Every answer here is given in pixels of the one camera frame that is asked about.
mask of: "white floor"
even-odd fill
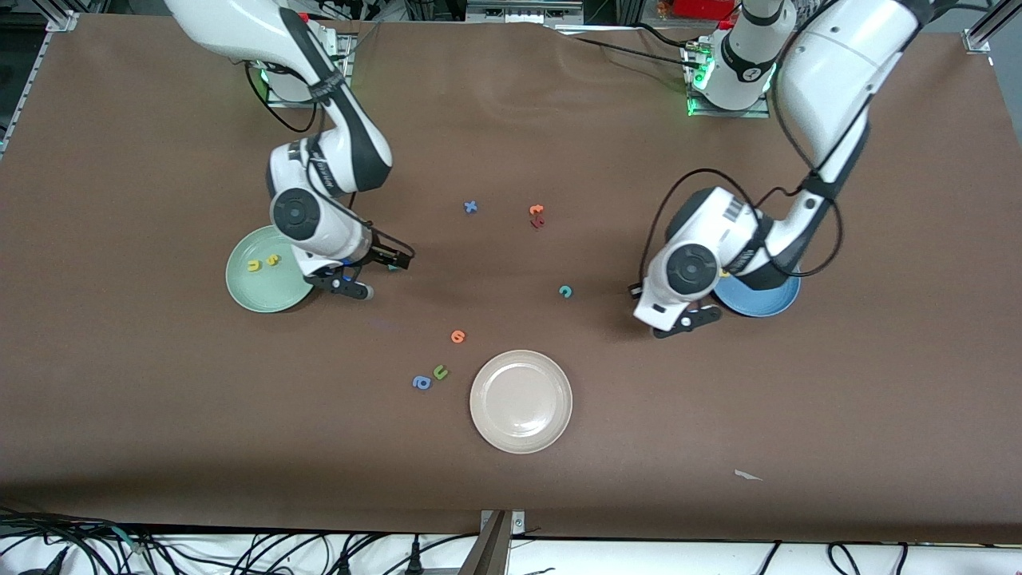
[[[269,567],[276,558],[293,548],[309,536],[299,535],[274,548],[257,564]],[[443,535],[423,536],[424,546]],[[248,548],[250,535],[167,535],[158,536],[168,544],[180,546],[189,555],[220,559],[233,564]],[[0,540],[5,548],[16,539]],[[323,542],[307,545],[292,555],[283,565],[294,575],[320,575],[328,557],[336,558],[343,544],[343,535],[328,537],[329,550]],[[411,535],[391,535],[367,546],[351,562],[353,575],[382,575],[397,562],[408,556]],[[437,546],[423,554],[426,568],[459,567],[468,555],[474,538],[466,538]],[[642,541],[513,541],[508,575],[526,575],[554,568],[552,575],[600,575],[630,573],[678,573],[685,575],[754,575],[759,572],[771,543],[706,543],[706,542],[642,542]],[[62,548],[59,543],[45,544],[33,539],[0,557],[0,575],[17,575],[30,569],[42,569]],[[827,559],[826,545],[785,543],[774,558],[769,575],[834,574]],[[896,545],[850,545],[862,575],[892,575],[900,548]],[[110,566],[118,569],[109,553],[103,554]],[[838,564],[852,573],[843,558]],[[188,575],[228,575],[231,570],[178,561]],[[150,570],[136,554],[130,558],[133,573]],[[171,575],[171,569],[157,564],[157,571]],[[914,545],[902,571],[903,575],[1018,575],[1022,572],[1022,549],[975,546]],[[404,566],[394,573],[404,573]],[[92,575],[92,567],[78,549],[68,553],[61,575]]]

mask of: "white paper scrap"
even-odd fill
[[[762,481],[761,479],[759,479],[758,477],[756,477],[756,476],[754,476],[752,474],[745,473],[745,472],[738,471],[738,470],[735,470],[735,475],[737,475],[738,477],[740,477],[742,479],[750,479],[752,481]]]

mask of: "barcode label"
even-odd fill
[[[738,214],[742,212],[742,202],[738,200],[737,197],[731,198],[731,203],[728,205],[728,210],[724,212],[724,217],[731,220],[732,223],[738,221]]]

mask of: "blue plate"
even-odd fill
[[[713,293],[721,303],[749,318],[770,318],[788,309],[802,284],[801,277],[789,277],[773,290],[753,290],[734,275],[722,277]]]

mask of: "plate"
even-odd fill
[[[266,262],[280,255],[275,266]],[[259,259],[259,271],[248,271],[248,260]],[[227,291],[239,306],[259,314],[283,312],[300,302],[313,286],[301,276],[291,242],[275,226],[246,235],[227,258]]]
[[[713,293],[721,303],[749,318],[770,318],[788,309],[798,297],[801,277],[789,277],[773,290],[753,290],[734,275],[722,277]]]
[[[519,456],[550,447],[571,419],[571,386],[564,371],[529,350],[487,362],[475,376],[468,402],[479,435]]]

